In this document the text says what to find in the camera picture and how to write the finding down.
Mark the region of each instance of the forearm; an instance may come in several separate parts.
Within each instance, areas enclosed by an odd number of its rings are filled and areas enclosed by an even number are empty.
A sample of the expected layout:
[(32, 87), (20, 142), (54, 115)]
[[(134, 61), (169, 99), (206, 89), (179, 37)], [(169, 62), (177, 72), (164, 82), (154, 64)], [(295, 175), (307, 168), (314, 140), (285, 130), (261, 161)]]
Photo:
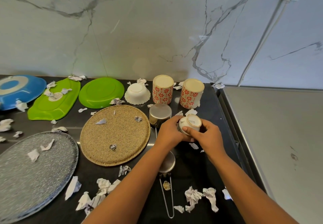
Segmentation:
[(167, 153), (153, 146), (84, 224), (136, 223)]
[(247, 224), (297, 223), (227, 155), (210, 157)]

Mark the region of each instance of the grey speckled plate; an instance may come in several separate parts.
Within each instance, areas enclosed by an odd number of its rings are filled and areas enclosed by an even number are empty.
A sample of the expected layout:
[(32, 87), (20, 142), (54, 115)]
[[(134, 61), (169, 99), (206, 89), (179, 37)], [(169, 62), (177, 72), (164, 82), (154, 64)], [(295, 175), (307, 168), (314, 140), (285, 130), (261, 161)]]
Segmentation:
[[(55, 139), (48, 151), (41, 151)], [(40, 154), (32, 163), (27, 153)], [(42, 132), (0, 155), (0, 223), (13, 223), (41, 210), (72, 177), (79, 158), (76, 141), (62, 132)]]

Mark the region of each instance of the metal handle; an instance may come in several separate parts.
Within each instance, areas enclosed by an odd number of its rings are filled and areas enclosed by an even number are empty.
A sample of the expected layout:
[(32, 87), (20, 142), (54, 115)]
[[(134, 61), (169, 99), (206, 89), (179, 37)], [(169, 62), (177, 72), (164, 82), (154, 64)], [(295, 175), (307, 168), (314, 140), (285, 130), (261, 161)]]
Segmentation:
[(170, 179), (170, 182), (171, 182), (171, 194), (172, 194), (172, 210), (173, 210), (173, 216), (172, 217), (169, 216), (169, 212), (168, 212), (168, 208), (167, 208), (167, 203), (166, 203), (166, 198), (165, 198), (165, 194), (164, 194), (164, 188), (163, 188), (163, 184), (162, 184), (161, 179), (159, 179), (159, 181), (160, 181), (160, 186), (162, 188), (161, 190), (162, 190), (163, 196), (164, 196), (164, 202), (165, 202), (165, 206), (166, 206), (167, 215), (168, 215), (168, 217), (170, 219), (172, 219), (175, 216), (175, 213), (174, 213), (174, 202), (173, 202), (172, 177), (169, 177), (169, 179)]

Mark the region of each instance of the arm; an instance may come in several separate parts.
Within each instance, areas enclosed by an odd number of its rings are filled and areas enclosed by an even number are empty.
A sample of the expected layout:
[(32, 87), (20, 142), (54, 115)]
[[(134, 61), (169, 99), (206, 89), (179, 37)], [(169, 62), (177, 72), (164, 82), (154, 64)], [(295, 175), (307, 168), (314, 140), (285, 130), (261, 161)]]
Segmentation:
[(164, 158), (180, 141), (191, 140), (176, 128), (176, 123), (182, 117), (174, 116), (162, 124), (155, 145), (91, 212), (83, 224), (137, 222)]
[(199, 141), (209, 160), (218, 170), (228, 192), (247, 224), (297, 222), (268, 197), (248, 175), (226, 154), (219, 128), (202, 120), (205, 133), (189, 127), (183, 130)]

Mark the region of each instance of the red floral ceramic cup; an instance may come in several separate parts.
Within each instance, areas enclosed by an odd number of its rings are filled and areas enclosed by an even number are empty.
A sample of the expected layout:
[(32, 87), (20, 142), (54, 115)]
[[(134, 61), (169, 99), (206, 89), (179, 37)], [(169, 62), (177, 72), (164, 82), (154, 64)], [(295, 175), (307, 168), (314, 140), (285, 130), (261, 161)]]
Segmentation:
[(168, 75), (158, 75), (152, 81), (154, 103), (170, 104), (173, 96), (174, 80)]
[(184, 108), (196, 108), (200, 106), (200, 99), (204, 91), (204, 84), (197, 79), (187, 79), (184, 81), (180, 104)]

